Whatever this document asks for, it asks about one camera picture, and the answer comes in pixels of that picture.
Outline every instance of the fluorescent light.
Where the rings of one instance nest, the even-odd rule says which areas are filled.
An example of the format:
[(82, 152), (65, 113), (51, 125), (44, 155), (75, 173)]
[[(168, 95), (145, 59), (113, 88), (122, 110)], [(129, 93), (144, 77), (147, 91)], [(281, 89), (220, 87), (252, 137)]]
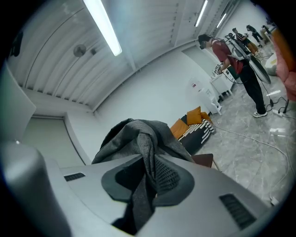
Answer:
[(205, 2), (204, 2), (204, 4), (203, 4), (203, 8), (202, 8), (202, 10), (201, 10), (201, 12), (200, 12), (200, 14), (199, 14), (199, 16), (198, 16), (197, 22), (196, 22), (196, 24), (195, 24), (195, 27), (198, 26), (198, 24), (199, 24), (199, 22), (200, 22), (200, 19), (202, 18), (202, 15), (203, 15), (203, 13), (204, 13), (204, 10), (205, 10), (205, 7), (207, 6), (207, 4), (208, 4), (208, 0), (205, 0)]
[(102, 35), (114, 56), (119, 55), (122, 49), (119, 45), (115, 32), (112, 28), (111, 22), (108, 18), (107, 12), (101, 0), (83, 0), (87, 9), (89, 10), (94, 22), (97, 24)]
[(272, 94), (277, 94), (277, 93), (280, 93), (281, 91), (274, 91), (274, 92), (271, 92), (270, 94), (267, 94), (266, 96), (269, 96), (269, 95), (272, 95)]
[(221, 22), (223, 21), (224, 17), (226, 16), (226, 14), (224, 14), (224, 16), (222, 17), (222, 19), (220, 20), (219, 24), (217, 25), (217, 28), (219, 27), (219, 25), (221, 24)]

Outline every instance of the gray cloth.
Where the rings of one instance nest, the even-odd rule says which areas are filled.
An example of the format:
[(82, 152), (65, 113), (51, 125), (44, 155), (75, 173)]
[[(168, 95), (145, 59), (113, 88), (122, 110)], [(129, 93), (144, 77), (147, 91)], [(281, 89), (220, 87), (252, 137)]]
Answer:
[(155, 154), (194, 162), (183, 145), (175, 139), (167, 124), (160, 121), (130, 118), (115, 126), (106, 138), (108, 141), (104, 140), (104, 146), (96, 154), (92, 164), (142, 154), (147, 174), (155, 179)]

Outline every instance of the sneaker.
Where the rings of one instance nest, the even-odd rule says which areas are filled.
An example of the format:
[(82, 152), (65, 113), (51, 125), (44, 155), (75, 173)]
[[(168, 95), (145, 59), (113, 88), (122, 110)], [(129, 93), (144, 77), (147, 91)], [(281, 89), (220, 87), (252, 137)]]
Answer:
[(255, 113), (253, 113), (253, 116), (255, 118), (260, 118), (260, 117), (263, 117), (263, 116), (266, 116), (266, 115), (267, 115), (267, 112), (265, 112), (264, 114), (257, 113), (257, 111)]

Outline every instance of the white ceiling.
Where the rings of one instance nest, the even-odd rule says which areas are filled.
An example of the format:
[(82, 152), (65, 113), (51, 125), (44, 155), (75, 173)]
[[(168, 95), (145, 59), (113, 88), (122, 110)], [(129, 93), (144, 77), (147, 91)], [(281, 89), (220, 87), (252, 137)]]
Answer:
[[(209, 0), (196, 28), (204, 0), (105, 0), (123, 49), (114, 56), (82, 0), (51, 0), (24, 26), (20, 54), (8, 65), (20, 86), (94, 110), (151, 60), (213, 33), (232, 1)], [(87, 49), (80, 58), (73, 54), (78, 44)]]

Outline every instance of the marble floor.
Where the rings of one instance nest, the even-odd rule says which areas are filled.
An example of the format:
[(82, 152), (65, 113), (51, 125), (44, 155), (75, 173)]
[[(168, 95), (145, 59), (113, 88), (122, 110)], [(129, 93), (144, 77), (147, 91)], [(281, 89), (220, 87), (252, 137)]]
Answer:
[[(261, 82), (260, 85), (268, 105), (269, 97)], [(271, 76), (271, 85), (265, 84), (265, 87), (269, 93), (280, 90), (270, 96), (273, 102), (281, 96), (287, 99), (285, 87), (278, 77)], [(272, 111), (265, 117), (254, 118), (255, 103), (244, 86), (234, 84), (232, 92), (233, 96), (226, 96), (220, 103), (222, 116), (211, 116), (214, 125), (270, 144), (285, 155), (271, 146), (218, 128), (197, 154), (213, 153), (223, 173), (264, 202), (269, 203), (270, 197), (281, 201), (295, 181), (296, 119), (280, 117)], [(273, 109), (284, 105), (285, 101), (280, 99)], [(290, 101), (286, 115), (296, 117), (295, 102)]]

